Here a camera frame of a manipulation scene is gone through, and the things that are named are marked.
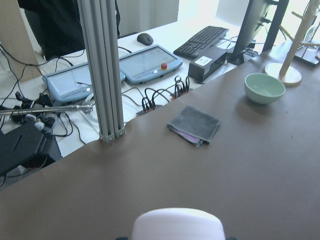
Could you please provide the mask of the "black monitor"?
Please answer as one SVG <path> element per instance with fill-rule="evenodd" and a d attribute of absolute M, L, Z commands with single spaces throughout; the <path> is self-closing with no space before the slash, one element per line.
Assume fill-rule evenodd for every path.
<path fill-rule="evenodd" d="M 273 47 L 280 25 L 284 18 L 289 0 L 250 0 L 244 19 L 231 53 L 227 61 L 233 65 L 245 62 L 243 51 L 250 45 L 264 24 L 271 24 L 263 45 L 263 51 Z"/>

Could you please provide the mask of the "seated person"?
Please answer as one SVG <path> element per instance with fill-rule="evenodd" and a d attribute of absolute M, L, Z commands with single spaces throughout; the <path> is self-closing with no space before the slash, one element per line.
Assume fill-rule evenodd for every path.
<path fill-rule="evenodd" d="M 19 0 L 44 57 L 62 57 L 85 49 L 76 0 Z"/>

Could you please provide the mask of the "wooden mug tree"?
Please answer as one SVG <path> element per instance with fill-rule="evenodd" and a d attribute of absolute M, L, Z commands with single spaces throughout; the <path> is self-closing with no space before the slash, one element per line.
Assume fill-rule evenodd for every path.
<path fill-rule="evenodd" d="M 314 17 L 317 14 L 317 9 L 319 8 L 319 5 L 319 0 L 311 0 L 306 8 L 306 12 L 303 15 L 299 15 L 296 12 L 292 12 L 293 15 L 301 19 L 295 37 L 292 37 L 288 33 L 288 31 L 281 25 L 279 26 L 279 28 L 282 29 L 284 33 L 290 38 L 291 46 L 286 54 L 283 63 L 269 63 L 264 67 L 263 72 L 275 79 L 278 79 L 285 86 L 293 87 L 299 85 L 302 82 L 301 73 L 294 67 L 291 67 L 291 63 L 298 50 L 298 47 L 300 45 L 317 47 L 320 45 L 319 43 L 303 41 L 307 33 L 307 30 L 309 29 Z"/>

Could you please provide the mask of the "aluminium frame post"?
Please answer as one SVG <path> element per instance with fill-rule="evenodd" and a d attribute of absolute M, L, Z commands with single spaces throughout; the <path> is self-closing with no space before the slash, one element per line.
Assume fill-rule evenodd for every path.
<path fill-rule="evenodd" d="M 99 136 L 111 142 L 124 135 L 120 65 L 113 0 L 77 2 L 96 104 Z"/>

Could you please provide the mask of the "black computer mouse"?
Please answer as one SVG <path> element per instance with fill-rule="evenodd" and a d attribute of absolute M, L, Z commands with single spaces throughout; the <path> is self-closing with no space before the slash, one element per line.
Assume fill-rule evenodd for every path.
<path fill-rule="evenodd" d="M 150 46 L 154 42 L 154 39 L 148 33 L 140 33 L 136 40 L 138 43 L 141 43 L 145 46 Z"/>

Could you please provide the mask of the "black keyboard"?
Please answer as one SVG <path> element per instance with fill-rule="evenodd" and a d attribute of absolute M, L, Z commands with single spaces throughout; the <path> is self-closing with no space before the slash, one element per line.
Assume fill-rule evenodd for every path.
<path fill-rule="evenodd" d="M 176 56 L 193 60 L 202 52 L 214 46 L 229 31 L 228 28 L 218 26 L 207 26 L 193 35 L 173 53 Z"/>

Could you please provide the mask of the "black small box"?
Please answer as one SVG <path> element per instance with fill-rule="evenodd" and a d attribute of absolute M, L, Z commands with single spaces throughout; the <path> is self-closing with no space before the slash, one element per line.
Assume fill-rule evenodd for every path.
<path fill-rule="evenodd" d="M 208 48 L 189 63 L 187 76 L 197 83 L 204 82 L 225 63 L 227 54 L 228 51 L 222 48 Z"/>

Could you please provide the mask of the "black power strip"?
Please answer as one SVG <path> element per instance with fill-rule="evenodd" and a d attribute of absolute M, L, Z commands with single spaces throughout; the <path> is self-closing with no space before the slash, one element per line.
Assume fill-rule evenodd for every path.
<path fill-rule="evenodd" d="M 174 77 L 174 84 L 166 87 L 154 89 L 147 87 L 144 89 L 144 95 L 141 99 L 142 110 L 138 111 L 135 115 L 142 116 L 151 111 L 154 111 L 173 100 L 189 93 L 191 90 L 191 80 L 187 76 L 182 78 L 177 75 Z"/>

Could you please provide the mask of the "grey folded cloth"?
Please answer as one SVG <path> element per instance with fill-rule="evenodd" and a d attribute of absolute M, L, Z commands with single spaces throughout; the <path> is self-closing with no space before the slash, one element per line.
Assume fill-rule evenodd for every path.
<path fill-rule="evenodd" d="M 198 148 L 212 141 L 220 123 L 219 118 L 187 105 L 167 123 L 167 127 Z"/>

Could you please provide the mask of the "mint green bowl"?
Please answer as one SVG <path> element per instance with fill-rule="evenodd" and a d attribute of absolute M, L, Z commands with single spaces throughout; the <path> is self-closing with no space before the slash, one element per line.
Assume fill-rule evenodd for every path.
<path fill-rule="evenodd" d="M 269 105 L 284 95 L 286 87 L 280 80 L 266 73 L 251 73 L 244 80 L 244 90 L 254 103 Z"/>

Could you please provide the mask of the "blue teach pendant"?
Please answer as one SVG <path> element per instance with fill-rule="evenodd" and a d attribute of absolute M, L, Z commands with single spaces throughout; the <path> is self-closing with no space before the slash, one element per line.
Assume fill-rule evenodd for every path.
<path fill-rule="evenodd" d="M 160 45 L 153 45 L 119 58 L 120 71 L 125 75 L 125 80 L 133 85 L 160 78 L 182 64 L 180 57 Z"/>
<path fill-rule="evenodd" d="M 50 95 L 61 103 L 74 102 L 94 92 L 87 62 L 42 77 Z"/>

